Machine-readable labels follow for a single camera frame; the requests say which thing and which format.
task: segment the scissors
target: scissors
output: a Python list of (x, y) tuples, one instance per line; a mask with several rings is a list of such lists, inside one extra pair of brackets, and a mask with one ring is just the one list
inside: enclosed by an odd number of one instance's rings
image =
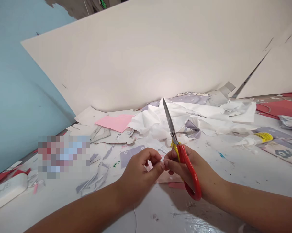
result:
[(195, 190), (192, 190), (189, 187), (189, 185), (184, 181), (186, 190), (189, 193), (189, 195), (192, 197), (192, 199), (199, 201), (201, 199), (202, 193), (201, 193), (201, 187), (200, 187), (200, 182), (199, 182), (198, 176), (197, 176), (197, 174), (196, 174), (196, 172), (195, 172), (195, 170), (194, 170), (194, 168), (193, 168), (193, 166), (188, 158), (185, 146), (180, 145), (178, 140), (177, 140), (174, 125), (173, 125), (173, 122), (171, 119), (171, 115), (170, 115), (169, 109), (168, 109), (164, 99), (163, 99), (163, 106), (164, 106), (166, 118), (168, 120), (168, 125), (169, 125), (171, 136), (172, 136), (172, 146), (177, 153), (178, 161), (180, 163), (186, 164), (186, 166), (187, 166), (187, 168), (192, 176), (192, 180), (194, 182)]

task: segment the red scissors handle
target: red scissors handle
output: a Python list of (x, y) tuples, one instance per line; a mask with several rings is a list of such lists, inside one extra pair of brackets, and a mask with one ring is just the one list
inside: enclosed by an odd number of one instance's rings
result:
[(178, 150), (180, 162), (186, 164), (186, 166), (188, 167), (188, 170), (192, 176), (192, 181), (194, 183), (195, 190), (192, 190), (189, 187), (189, 185), (184, 181), (186, 190), (189, 193), (189, 195), (192, 197), (192, 199), (199, 201), (201, 199), (202, 192), (201, 192), (200, 182), (199, 182), (198, 176), (196, 174), (196, 171), (194, 170), (194, 168), (193, 168), (193, 166), (188, 158), (185, 146), (184, 145), (177, 145), (177, 150)]

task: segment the light blue wall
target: light blue wall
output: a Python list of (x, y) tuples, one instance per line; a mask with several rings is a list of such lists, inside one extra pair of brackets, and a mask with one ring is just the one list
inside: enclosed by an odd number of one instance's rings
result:
[(74, 113), (21, 41), (75, 21), (44, 0), (0, 0), (0, 172), (56, 135)]

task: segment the pixelated area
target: pixelated area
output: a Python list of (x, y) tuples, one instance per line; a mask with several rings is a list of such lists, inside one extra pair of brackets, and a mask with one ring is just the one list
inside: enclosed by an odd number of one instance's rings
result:
[(83, 172), (90, 166), (90, 136), (39, 136), (39, 174), (60, 178), (60, 173)]

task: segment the hand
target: hand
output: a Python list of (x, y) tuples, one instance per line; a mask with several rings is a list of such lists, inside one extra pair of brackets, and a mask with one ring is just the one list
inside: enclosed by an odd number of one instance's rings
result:
[[(212, 197), (216, 195), (219, 191), (220, 185), (224, 180), (211, 168), (211, 166), (194, 150), (190, 149), (188, 146), (184, 145), (188, 158), (191, 161), (194, 170), (198, 176), (201, 190), (202, 198), (210, 201)], [(165, 170), (169, 170), (169, 174), (174, 173), (180, 175), (184, 181), (193, 188), (193, 181), (191, 174), (185, 164), (178, 162), (177, 154), (174, 149), (164, 157)]]
[[(153, 165), (149, 172), (145, 168), (148, 166), (148, 160)], [(160, 160), (161, 155), (152, 148), (145, 148), (130, 159), (123, 175), (116, 181), (119, 184), (123, 200), (128, 205), (144, 198), (154, 182), (163, 173), (165, 166)]]

